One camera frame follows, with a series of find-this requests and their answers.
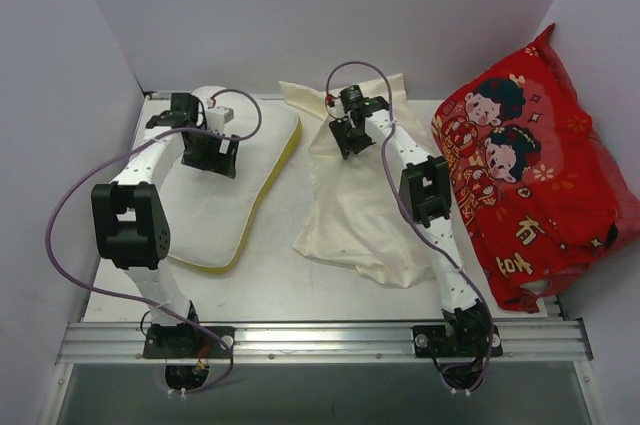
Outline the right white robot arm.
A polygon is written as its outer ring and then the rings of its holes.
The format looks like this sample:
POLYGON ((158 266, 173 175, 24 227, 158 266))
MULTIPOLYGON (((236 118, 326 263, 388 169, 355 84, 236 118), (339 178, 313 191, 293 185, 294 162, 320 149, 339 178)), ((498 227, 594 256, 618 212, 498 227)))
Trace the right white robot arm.
POLYGON ((344 159, 378 145, 385 177, 402 218, 427 246, 435 275, 446 347, 465 354, 483 350, 493 336, 491 312, 462 267, 451 221, 452 195, 446 160, 435 157, 397 122, 390 103, 366 98, 357 86, 328 95, 329 128, 344 159))

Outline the cream pillowcase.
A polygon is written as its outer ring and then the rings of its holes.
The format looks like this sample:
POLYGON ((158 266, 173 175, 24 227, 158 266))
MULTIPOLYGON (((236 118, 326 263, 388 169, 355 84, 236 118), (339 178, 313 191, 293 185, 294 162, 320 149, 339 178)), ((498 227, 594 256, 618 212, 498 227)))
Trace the cream pillowcase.
POLYGON ((324 93, 301 84, 279 85, 289 106, 321 121, 307 147, 313 206, 294 250, 387 287, 409 288, 432 279, 428 248, 397 208, 380 147, 343 159, 329 130, 324 93))

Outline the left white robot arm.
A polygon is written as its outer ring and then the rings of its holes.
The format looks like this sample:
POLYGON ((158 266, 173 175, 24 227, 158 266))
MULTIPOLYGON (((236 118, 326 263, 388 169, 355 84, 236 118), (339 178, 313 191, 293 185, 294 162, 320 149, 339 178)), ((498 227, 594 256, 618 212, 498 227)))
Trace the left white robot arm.
POLYGON ((235 178, 239 143, 222 144, 224 126, 232 118, 232 110, 206 108, 191 93, 172 94, 169 108, 145 126, 145 149, 135 153, 110 183, 91 191, 100 256, 122 270, 147 300, 155 343, 167 344, 180 356, 193 355, 207 338, 196 326, 193 303, 162 264, 171 232, 159 188, 176 161, 235 178))

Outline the white pillow yellow edge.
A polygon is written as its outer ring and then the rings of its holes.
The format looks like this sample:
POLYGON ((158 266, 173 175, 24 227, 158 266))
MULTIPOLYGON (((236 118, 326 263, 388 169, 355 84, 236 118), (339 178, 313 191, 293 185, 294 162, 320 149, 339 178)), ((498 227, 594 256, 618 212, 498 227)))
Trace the white pillow yellow edge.
POLYGON ((160 189, 170 225, 168 257, 211 273, 239 260, 261 202, 302 136, 298 114, 281 104, 259 103, 262 125, 239 144, 236 177, 175 162, 160 189))

